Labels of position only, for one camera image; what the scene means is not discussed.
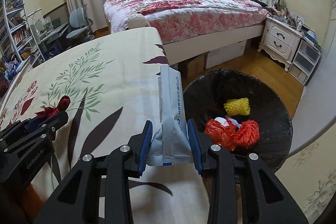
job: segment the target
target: red mesh bag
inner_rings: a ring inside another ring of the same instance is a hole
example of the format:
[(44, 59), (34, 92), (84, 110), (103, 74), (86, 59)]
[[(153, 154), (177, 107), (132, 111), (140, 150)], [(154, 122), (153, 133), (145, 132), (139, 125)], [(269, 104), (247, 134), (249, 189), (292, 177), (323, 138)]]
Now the red mesh bag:
[(237, 145), (243, 146), (245, 148), (255, 144), (259, 138), (259, 126), (255, 121), (252, 120), (242, 122), (241, 128), (233, 136), (233, 140), (237, 143)]
[(204, 133), (211, 137), (211, 140), (229, 151), (233, 151), (237, 144), (233, 140), (236, 131), (235, 126), (230, 120), (227, 120), (228, 126), (223, 126), (220, 122), (213, 119), (208, 120), (205, 125)]

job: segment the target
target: black garbage bag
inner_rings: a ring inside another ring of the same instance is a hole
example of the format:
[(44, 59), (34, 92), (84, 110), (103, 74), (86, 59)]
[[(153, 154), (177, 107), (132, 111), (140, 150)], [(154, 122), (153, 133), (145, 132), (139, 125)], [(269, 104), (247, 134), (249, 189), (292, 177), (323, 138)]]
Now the black garbage bag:
[(184, 91), (186, 119), (194, 118), (198, 130), (204, 132), (209, 119), (227, 115), (223, 104), (228, 99), (249, 98), (249, 116), (233, 116), (239, 123), (254, 120), (259, 125), (260, 139), (252, 147), (237, 147), (233, 153), (258, 154), (272, 169), (284, 163), (292, 143), (292, 121), (279, 96), (251, 75), (234, 70), (213, 70), (193, 81)]

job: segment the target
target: drawer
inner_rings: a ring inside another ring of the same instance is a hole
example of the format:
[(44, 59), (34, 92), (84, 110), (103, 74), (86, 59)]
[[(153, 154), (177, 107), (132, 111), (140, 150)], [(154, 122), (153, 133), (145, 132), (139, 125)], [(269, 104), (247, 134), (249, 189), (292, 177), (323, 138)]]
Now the drawer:
[(288, 59), (292, 48), (289, 47), (286, 43), (280, 41), (279, 39), (271, 36), (269, 33), (266, 34), (264, 43), (265, 46), (270, 48), (272, 51), (276, 52), (286, 60)]
[(282, 28), (274, 22), (270, 23), (267, 33), (273, 35), (275, 38), (279, 39), (280, 41), (286, 43), (288, 46), (291, 47), (293, 47), (293, 43), (296, 39), (295, 34), (286, 30), (285, 28)]

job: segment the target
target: orange plastic bag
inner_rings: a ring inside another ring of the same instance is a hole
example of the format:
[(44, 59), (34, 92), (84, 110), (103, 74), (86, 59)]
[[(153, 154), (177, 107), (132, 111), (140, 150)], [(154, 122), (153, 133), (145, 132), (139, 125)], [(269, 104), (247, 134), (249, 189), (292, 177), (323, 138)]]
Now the orange plastic bag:
[(220, 122), (210, 119), (205, 125), (204, 133), (209, 135), (214, 143), (219, 144), (228, 151), (233, 151), (237, 147), (236, 142), (233, 140), (237, 126), (230, 120), (227, 120), (227, 122), (229, 125), (223, 126)]

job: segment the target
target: white plastic bag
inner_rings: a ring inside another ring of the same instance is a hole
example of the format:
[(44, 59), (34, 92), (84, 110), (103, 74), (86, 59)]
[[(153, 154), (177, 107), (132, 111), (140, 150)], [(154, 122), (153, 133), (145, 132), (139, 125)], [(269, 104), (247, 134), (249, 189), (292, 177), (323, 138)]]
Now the white plastic bag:
[(181, 74), (166, 65), (161, 65), (160, 71), (161, 127), (153, 137), (147, 164), (193, 163), (184, 115)]

